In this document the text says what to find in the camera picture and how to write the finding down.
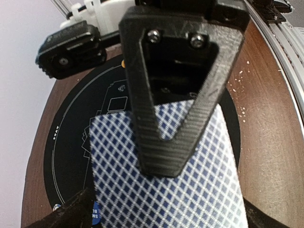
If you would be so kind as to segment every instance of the white plastic part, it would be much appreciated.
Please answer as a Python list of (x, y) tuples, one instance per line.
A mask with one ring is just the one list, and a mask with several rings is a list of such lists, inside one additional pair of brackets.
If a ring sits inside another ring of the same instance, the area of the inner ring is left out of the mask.
[(79, 3), (72, 6), (73, 16), (61, 23), (60, 29), (69, 27), (86, 20), (88, 24), (98, 28), (100, 35), (104, 36), (118, 30), (118, 24), (129, 7), (135, 6), (134, 0), (85, 0), (86, 9), (78, 12)]

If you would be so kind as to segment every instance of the wooden surface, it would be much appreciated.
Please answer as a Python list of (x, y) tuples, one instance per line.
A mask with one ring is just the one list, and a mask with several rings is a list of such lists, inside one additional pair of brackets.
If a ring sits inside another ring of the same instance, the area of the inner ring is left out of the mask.
[[(299, 120), (276, 61), (253, 23), (245, 36), (227, 85), (240, 122), (242, 192), (266, 214), (290, 227), (302, 228), (304, 140)], [(86, 73), (57, 81), (51, 92), (28, 163), (21, 227), (51, 212), (43, 181), (46, 138), (62, 101)]]
[(253, 23), (228, 89), (239, 114), (244, 197), (285, 225), (303, 228), (303, 134), (282, 74)]

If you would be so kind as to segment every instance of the textured plastic surface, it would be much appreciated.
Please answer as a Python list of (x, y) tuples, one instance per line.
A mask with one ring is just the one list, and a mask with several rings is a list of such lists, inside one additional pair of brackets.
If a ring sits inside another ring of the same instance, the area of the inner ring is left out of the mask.
[(207, 20), (245, 31), (250, 20), (243, 0), (135, 0), (136, 5), (197, 14)]
[[(147, 28), (160, 30), (163, 38), (187, 39), (190, 33), (207, 34), (209, 42), (218, 47), (217, 57), (192, 108), (174, 138), (168, 141), (160, 137), (155, 117), (142, 45), (146, 42)], [(141, 171), (147, 175), (176, 177), (194, 153), (224, 90), (244, 36), (237, 29), (209, 24), (202, 17), (162, 14), (159, 10), (147, 10), (145, 7), (129, 8), (119, 29)]]

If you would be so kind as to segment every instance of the black circular mat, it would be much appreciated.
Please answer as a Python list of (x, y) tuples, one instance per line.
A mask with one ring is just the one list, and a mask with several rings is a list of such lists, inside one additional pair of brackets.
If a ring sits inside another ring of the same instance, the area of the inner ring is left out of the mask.
[[(90, 162), (89, 126), (96, 115), (131, 109), (123, 57), (107, 61), (86, 75), (68, 94), (48, 134), (44, 156), (44, 182), (51, 207), (62, 205), (84, 187), (94, 187)], [(220, 101), (238, 165), (238, 115), (226, 90)], [(100, 227), (97, 205), (93, 226)]]

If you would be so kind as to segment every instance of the black 3d-printed part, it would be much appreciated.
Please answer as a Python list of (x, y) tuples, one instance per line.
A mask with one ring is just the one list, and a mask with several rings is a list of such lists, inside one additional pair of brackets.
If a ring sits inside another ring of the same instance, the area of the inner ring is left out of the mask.
[(81, 21), (47, 37), (38, 51), (36, 64), (49, 75), (63, 79), (99, 66), (106, 51), (98, 28)]
[(138, 6), (197, 14), (208, 21), (219, 22), (245, 32), (249, 14), (243, 0), (135, 0)]
[(274, 0), (248, 0), (266, 24), (285, 22), (286, 18), (279, 11)]
[[(151, 29), (159, 31), (158, 43), (149, 43), (147, 33)], [(243, 33), (241, 29), (210, 24), (200, 16), (141, 6), (129, 8), (119, 30), (141, 172), (176, 177), (194, 153), (224, 91), (243, 43)], [(205, 40), (200, 49), (189, 43), (189, 38), (197, 33)], [(174, 138), (165, 141), (160, 137), (155, 117), (154, 93), (164, 83), (174, 90), (179, 81), (184, 82), (184, 93), (189, 92), (191, 85), (199, 84), (193, 91), (197, 97)]]

